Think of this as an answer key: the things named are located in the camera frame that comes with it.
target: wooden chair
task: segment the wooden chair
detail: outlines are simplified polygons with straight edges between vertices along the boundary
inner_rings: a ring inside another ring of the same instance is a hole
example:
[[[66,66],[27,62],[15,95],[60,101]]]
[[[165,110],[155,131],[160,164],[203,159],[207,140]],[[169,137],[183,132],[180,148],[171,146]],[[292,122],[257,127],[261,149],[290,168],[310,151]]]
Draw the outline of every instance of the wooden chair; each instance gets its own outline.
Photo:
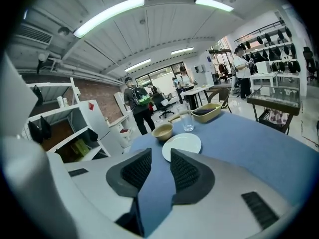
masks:
[[[222,106],[221,106],[221,109],[229,109],[230,113],[231,110],[230,110],[230,107],[228,105],[228,98],[229,98],[229,94],[230,94],[230,90],[228,88],[220,88],[216,91],[214,91],[212,94],[210,94],[210,96],[208,97],[208,103],[210,103],[210,101],[212,100],[212,98],[214,96],[216,96],[217,94],[219,94],[219,101],[224,101]]]

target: floor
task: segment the floor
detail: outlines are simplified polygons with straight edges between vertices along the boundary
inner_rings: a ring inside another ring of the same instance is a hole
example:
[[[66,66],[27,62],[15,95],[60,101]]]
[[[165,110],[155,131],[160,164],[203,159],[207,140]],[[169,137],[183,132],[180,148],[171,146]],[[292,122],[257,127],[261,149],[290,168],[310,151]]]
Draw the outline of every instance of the floor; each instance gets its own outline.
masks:
[[[298,116],[294,116],[290,124],[289,136],[295,138],[296,140],[306,144],[307,146],[319,152],[319,148],[318,148],[319,137],[318,137],[317,129],[316,129],[317,121],[319,120],[319,97],[317,96],[317,93],[319,93],[319,88],[312,87],[308,89],[307,97],[302,99],[302,108],[301,108],[300,114]],[[207,100],[204,93],[201,93],[200,96],[201,96],[203,105],[206,104]],[[211,102],[212,103],[219,102],[218,95],[216,95]],[[250,120],[255,120],[255,115],[254,115],[252,105],[248,104],[244,100],[241,100],[240,97],[237,98],[235,96],[230,96],[228,99],[228,104],[233,114],[243,116]],[[178,105],[179,103],[173,105],[173,107],[170,109],[175,114],[177,114],[176,107]],[[263,107],[256,106],[256,112],[258,116],[261,115],[263,111],[264,111]],[[167,114],[166,119],[164,119],[164,117],[160,119],[159,118],[160,114],[161,112],[155,112],[154,115],[152,116],[152,119],[156,127],[161,124],[167,123],[168,119],[174,116],[173,114]],[[145,123],[145,126],[148,132],[151,132],[147,123]],[[132,139],[140,135],[141,135],[140,132],[136,130],[135,134],[132,136]]]

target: black office chair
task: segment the black office chair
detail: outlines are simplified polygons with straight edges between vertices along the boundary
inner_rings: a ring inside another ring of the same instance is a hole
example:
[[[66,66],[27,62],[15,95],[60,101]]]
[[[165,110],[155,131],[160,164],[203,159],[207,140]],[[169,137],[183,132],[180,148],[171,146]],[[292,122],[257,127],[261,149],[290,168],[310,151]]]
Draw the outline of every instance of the black office chair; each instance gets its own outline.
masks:
[[[153,95],[153,102],[155,103],[156,108],[159,111],[162,111],[163,113],[159,116],[159,118],[161,118],[162,116],[164,116],[164,118],[166,118],[167,114],[174,114],[172,111],[169,111],[168,108],[172,105],[168,104],[167,106],[163,106],[161,104],[161,101],[164,100],[164,97],[161,94],[155,93]]]

